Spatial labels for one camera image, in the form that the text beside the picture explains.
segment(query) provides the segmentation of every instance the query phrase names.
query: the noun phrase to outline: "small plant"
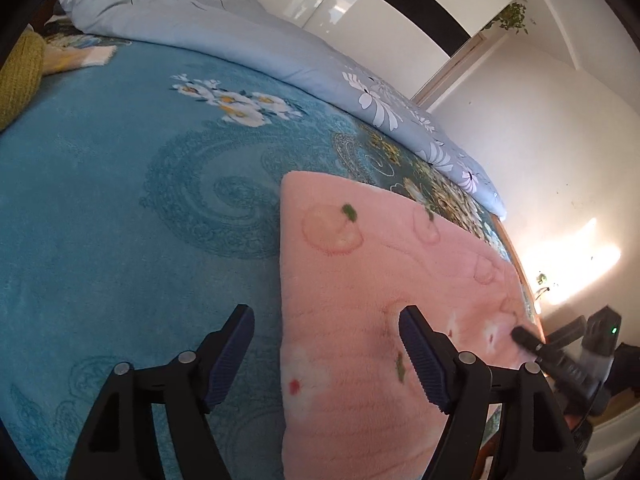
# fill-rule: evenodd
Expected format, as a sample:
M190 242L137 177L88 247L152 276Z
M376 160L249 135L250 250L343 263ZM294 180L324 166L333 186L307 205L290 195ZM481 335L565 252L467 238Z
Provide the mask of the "small plant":
M516 34L524 30L525 34L528 34L529 31L524 24L524 13L526 10L527 7L523 4L513 2L507 5L494 19L487 23L483 30L488 30L495 22L500 22L500 28L504 30L515 29Z

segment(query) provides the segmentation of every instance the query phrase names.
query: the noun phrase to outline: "pink fleece blanket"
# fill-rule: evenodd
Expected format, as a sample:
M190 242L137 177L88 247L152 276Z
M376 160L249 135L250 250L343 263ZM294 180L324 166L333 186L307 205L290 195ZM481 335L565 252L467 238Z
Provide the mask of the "pink fleece blanket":
M398 335L416 304L459 350L517 368L528 325L516 270L485 242L398 194L321 173L282 181L287 480L414 480L445 415Z

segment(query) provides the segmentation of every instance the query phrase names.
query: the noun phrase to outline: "yellow pillow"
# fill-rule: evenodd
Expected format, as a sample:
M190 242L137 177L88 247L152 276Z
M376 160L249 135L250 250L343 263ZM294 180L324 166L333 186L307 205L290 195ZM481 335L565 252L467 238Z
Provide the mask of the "yellow pillow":
M45 42L25 30L0 68L0 132L27 107L40 86Z

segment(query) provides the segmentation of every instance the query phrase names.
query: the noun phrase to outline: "light blue comforter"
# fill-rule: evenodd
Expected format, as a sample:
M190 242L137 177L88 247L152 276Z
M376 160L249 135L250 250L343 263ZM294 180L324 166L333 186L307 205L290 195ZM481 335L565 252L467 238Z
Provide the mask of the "light blue comforter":
M178 46L270 75L378 128L504 217L482 167L425 111L257 0L60 0L84 32Z

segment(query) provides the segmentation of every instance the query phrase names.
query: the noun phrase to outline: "blue bedspread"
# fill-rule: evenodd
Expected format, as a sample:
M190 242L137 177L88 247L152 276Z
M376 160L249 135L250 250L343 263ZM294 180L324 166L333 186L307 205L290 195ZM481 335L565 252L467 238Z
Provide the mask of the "blue bedspread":
M196 50L296 86L375 126L489 211L506 214L482 167L431 116L324 41L270 15L257 0L60 2L85 32Z
M278 204L290 170L400 192L508 257L460 188L263 73L134 42L105 67L44 79L0 136L0 418L41 480L62 480L114 364L164 364L238 303L254 308L256 334L209 420L234 479L282 480Z

